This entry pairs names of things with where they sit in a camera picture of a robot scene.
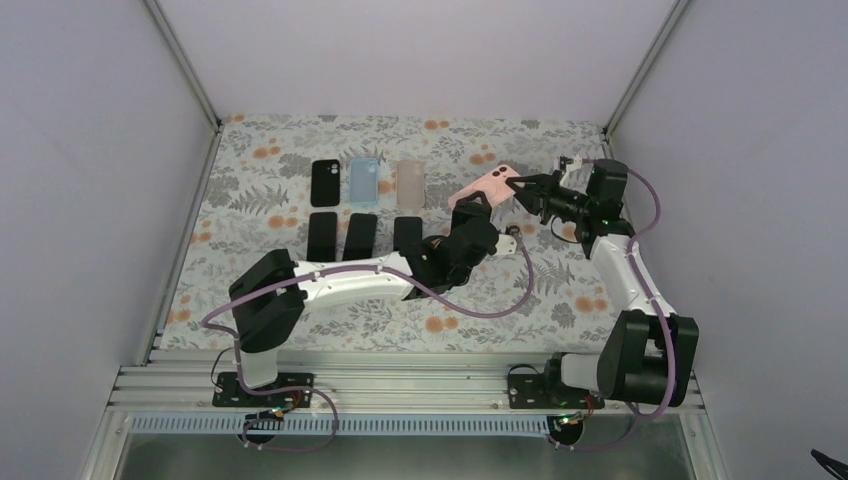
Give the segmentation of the pink phone case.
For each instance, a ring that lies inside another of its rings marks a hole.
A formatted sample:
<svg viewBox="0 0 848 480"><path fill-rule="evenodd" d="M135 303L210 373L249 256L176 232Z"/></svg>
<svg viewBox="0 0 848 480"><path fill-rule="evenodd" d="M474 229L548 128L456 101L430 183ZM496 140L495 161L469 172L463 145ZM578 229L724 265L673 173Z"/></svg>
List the pink phone case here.
<svg viewBox="0 0 848 480"><path fill-rule="evenodd" d="M508 165L498 165L487 174L466 185L451 195L448 205L453 209L457 203L474 193L483 193L491 207L496 207L513 197L515 192L507 184L510 178L520 177L520 174Z"/></svg>

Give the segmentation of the black smartphone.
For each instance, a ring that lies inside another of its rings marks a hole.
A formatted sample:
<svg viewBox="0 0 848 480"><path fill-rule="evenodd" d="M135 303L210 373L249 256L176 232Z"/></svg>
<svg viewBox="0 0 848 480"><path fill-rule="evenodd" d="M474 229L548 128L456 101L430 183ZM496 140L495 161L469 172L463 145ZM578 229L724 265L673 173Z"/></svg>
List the black smartphone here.
<svg viewBox="0 0 848 480"><path fill-rule="evenodd" d="M378 217L370 213L353 213L348 223L343 261L365 260L373 256Z"/></svg>
<svg viewBox="0 0 848 480"><path fill-rule="evenodd" d="M335 212L314 212L309 217L306 260L335 262L338 219Z"/></svg>
<svg viewBox="0 0 848 480"><path fill-rule="evenodd" d="M418 246L423 238L423 220L417 216L400 216L393 223L393 250L405 251Z"/></svg>

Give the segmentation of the beige phone case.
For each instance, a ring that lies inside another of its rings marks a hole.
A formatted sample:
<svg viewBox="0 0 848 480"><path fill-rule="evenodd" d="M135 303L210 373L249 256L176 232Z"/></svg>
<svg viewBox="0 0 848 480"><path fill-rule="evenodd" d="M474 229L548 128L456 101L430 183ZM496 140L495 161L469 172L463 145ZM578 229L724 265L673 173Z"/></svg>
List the beige phone case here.
<svg viewBox="0 0 848 480"><path fill-rule="evenodd" d="M425 168L418 160L402 160L396 167L397 205L420 209L425 205Z"/></svg>

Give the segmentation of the light blue phone case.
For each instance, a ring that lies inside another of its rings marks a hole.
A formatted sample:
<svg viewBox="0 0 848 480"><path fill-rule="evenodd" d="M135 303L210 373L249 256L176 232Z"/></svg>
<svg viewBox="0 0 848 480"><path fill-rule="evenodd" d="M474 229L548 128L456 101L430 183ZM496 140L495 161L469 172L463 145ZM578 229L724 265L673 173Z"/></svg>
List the light blue phone case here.
<svg viewBox="0 0 848 480"><path fill-rule="evenodd" d="M349 165L349 200L352 205L374 205L378 201L379 162L354 158Z"/></svg>

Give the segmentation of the black phone case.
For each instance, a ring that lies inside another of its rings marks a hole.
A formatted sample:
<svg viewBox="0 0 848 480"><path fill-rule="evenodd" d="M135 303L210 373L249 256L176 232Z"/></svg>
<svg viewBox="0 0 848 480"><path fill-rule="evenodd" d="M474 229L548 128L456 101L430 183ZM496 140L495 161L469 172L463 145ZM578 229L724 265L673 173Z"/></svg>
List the black phone case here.
<svg viewBox="0 0 848 480"><path fill-rule="evenodd" d="M313 207L335 207L340 203L340 162L323 159L312 163L310 203Z"/></svg>

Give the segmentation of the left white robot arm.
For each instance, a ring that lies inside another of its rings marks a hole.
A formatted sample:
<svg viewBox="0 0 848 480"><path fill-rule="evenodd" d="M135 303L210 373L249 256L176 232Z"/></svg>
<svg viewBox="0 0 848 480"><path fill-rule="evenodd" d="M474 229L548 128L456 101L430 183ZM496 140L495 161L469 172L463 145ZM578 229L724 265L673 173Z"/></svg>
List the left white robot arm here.
<svg viewBox="0 0 848 480"><path fill-rule="evenodd" d="M389 254L342 262L296 261L285 249L265 254L228 290L236 321L239 392L255 405L278 391L277 356L301 315L357 301L413 300L466 284L472 270L497 251L492 207L477 192L459 200L451 229Z"/></svg>

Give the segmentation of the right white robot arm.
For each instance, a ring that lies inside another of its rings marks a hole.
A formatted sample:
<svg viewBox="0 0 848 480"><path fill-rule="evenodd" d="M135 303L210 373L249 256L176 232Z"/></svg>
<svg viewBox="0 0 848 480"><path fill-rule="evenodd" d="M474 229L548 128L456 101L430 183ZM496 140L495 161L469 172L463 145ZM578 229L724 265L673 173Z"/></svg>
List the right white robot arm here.
<svg viewBox="0 0 848 480"><path fill-rule="evenodd" d="M611 159L592 163L585 191L563 186L565 174L511 177L507 185L543 224L575 226L575 240L600 274L617 320L598 354L562 353L541 384L544 399L565 407L581 390L605 400L648 404L661 414L686 397L699 328L663 298L641 258L639 239L622 216L629 180L642 175Z"/></svg>

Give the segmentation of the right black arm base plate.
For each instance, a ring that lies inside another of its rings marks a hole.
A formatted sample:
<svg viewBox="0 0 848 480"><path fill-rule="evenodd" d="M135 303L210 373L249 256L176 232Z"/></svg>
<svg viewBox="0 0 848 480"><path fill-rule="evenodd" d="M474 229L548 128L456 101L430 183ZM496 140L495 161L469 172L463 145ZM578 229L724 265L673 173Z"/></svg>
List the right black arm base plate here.
<svg viewBox="0 0 848 480"><path fill-rule="evenodd" d="M589 390L569 387L534 369L511 369L506 376L509 406L516 410L602 410L605 400Z"/></svg>

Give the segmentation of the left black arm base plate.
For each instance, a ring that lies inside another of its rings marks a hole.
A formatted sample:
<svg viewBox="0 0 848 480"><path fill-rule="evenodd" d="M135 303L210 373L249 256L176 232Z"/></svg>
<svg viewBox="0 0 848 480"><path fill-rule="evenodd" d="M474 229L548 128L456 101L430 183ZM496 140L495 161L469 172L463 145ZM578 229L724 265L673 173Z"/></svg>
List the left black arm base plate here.
<svg viewBox="0 0 848 480"><path fill-rule="evenodd" d="M280 388L291 388L294 386L310 387L313 385L315 376L312 373L280 372L277 379L266 386L257 387L257 391L268 392ZM261 409L288 409L294 407L309 407L311 394L300 390L275 393L272 395L255 395L245 391L238 379L236 372L222 372L215 380L215 391L212 397L212 405L218 408L261 408Z"/></svg>

